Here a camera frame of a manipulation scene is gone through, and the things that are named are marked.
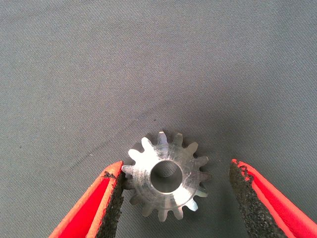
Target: gear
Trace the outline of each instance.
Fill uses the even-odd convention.
[[[200,172],[199,168],[208,162],[208,157],[194,158],[198,144],[193,142],[183,148],[182,143],[181,133],[175,135],[172,143],[168,143],[165,133],[161,131],[157,145],[144,137],[143,153],[129,150],[135,165],[122,167],[127,175],[132,176],[127,176],[125,188],[135,190],[130,203],[142,203],[143,216],[147,217],[157,209],[161,222],[166,220],[168,211],[173,211],[175,217],[181,220],[183,206],[192,211],[198,209],[194,196],[207,197],[200,182],[209,180],[211,175]]]

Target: metal gear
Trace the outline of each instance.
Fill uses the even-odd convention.
[[[149,216],[154,209],[158,210],[158,219],[164,222],[168,211],[173,211],[178,220],[183,218],[183,206],[190,210],[198,209],[194,196],[207,197],[206,190],[200,182],[211,178],[210,174],[200,172],[199,168],[208,162],[208,157],[194,158],[198,144],[191,143],[182,147],[183,135],[175,135],[172,143],[167,142],[163,131],[158,134],[158,143],[142,138],[144,152],[129,150],[129,156],[135,165],[125,165],[122,170],[127,176],[126,189],[134,189],[130,199],[132,205],[143,204],[143,216]],[[163,171],[165,175],[156,176],[157,168],[168,163],[171,171]]]

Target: center hole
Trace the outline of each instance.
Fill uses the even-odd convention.
[[[173,192],[182,183],[182,172],[172,161],[161,161],[151,171],[151,183],[161,192]]]

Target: black foam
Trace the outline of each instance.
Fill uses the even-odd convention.
[[[123,202],[123,188],[122,181],[124,176],[122,173],[117,177],[117,184],[114,188],[110,203],[106,209],[106,215],[103,217],[103,221],[97,232],[97,238],[113,238],[117,230],[117,224],[121,215],[120,207]]]
[[[239,209],[249,236],[251,238],[287,237],[252,189],[253,177],[249,176],[250,180],[245,181],[241,171],[235,163],[231,163],[230,183],[239,202]]]

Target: gray cloth background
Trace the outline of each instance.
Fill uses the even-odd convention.
[[[117,237],[246,237],[231,158],[317,221],[317,4],[2,1],[0,237],[47,237],[107,165],[177,130],[213,174],[165,223],[125,191]]]

